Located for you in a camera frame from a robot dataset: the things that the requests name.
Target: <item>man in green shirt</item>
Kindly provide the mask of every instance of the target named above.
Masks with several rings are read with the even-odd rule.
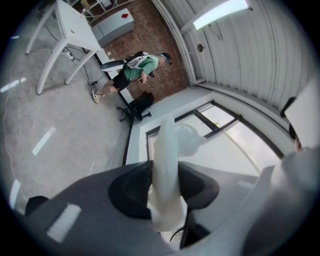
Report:
[[[92,96],[94,102],[98,104],[100,97],[104,98],[109,93],[120,92],[132,81],[139,78],[145,83],[148,75],[156,68],[172,64],[171,56],[166,52],[159,55],[142,56],[142,58],[145,59],[142,62],[137,59],[137,61],[132,64],[130,61],[126,67],[122,69],[116,77],[108,81],[101,90],[93,90]]]

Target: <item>corrugated metal ceiling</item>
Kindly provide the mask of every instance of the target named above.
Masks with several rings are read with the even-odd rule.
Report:
[[[181,29],[209,0],[162,2]],[[248,4],[253,11],[231,14],[200,30],[191,27],[183,38],[197,79],[240,90],[281,110],[315,74],[316,55],[300,24],[278,1]],[[197,51],[198,44],[203,52]]]

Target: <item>window frame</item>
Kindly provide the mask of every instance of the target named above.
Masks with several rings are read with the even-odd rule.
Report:
[[[197,109],[207,105],[207,104],[212,104],[212,106],[216,106],[223,110],[224,112],[228,113],[230,116],[233,117],[233,120],[230,122],[226,123],[222,127],[216,126],[211,120],[209,120],[206,116],[201,114]],[[216,103],[214,100],[207,102],[206,104],[203,104],[199,107],[197,107],[194,110],[191,110],[183,115],[178,116],[177,118],[174,119],[174,122],[178,122],[188,116],[195,115],[197,118],[199,118],[206,126],[208,126],[212,131],[208,133],[207,135],[203,136],[207,140],[212,140],[216,136],[218,136],[220,133],[227,131],[230,129],[232,126],[236,125],[238,122],[243,123],[245,126],[247,126],[250,130],[252,130],[258,137],[260,137],[269,147],[270,149],[281,159],[284,157],[284,154],[280,151],[280,149],[265,135],[263,134],[260,130],[258,130],[254,125],[252,125],[250,122],[245,120],[242,115],[236,114],[232,112],[231,110],[225,108],[224,106]],[[153,135],[154,133],[157,133],[160,130],[160,126],[149,130],[145,133],[146,135],[146,151],[147,151],[147,157],[148,161],[150,161],[150,153],[149,153],[149,139],[148,137]]]

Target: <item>sandal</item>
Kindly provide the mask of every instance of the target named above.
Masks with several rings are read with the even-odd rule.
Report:
[[[93,97],[93,100],[96,104],[99,103],[99,100],[100,100],[100,95],[97,94],[97,90],[93,90],[92,91],[92,97]]]

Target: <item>concrete floor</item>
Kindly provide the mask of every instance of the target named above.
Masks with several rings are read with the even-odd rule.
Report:
[[[65,85],[64,79],[76,65],[65,55],[58,57],[42,94],[37,95],[41,73],[51,54],[44,50],[25,54],[38,22],[35,14],[26,18],[14,35],[19,38],[9,42],[0,73],[1,88],[18,80],[15,87],[0,93],[0,168],[6,198],[14,180],[21,183],[15,204],[21,212],[29,197],[52,198],[83,177],[121,166],[129,132],[128,122],[119,122],[121,113],[116,107],[125,105],[120,97],[110,94],[95,104],[93,87],[87,85],[83,68]],[[52,16],[46,24],[59,40],[56,19]],[[51,50],[55,44],[44,26],[32,48]],[[76,58],[85,55],[70,50]],[[92,57],[85,64],[90,83],[103,75],[95,60]],[[105,82],[103,77],[96,86],[100,88]],[[51,127],[55,132],[34,155],[34,147]]]

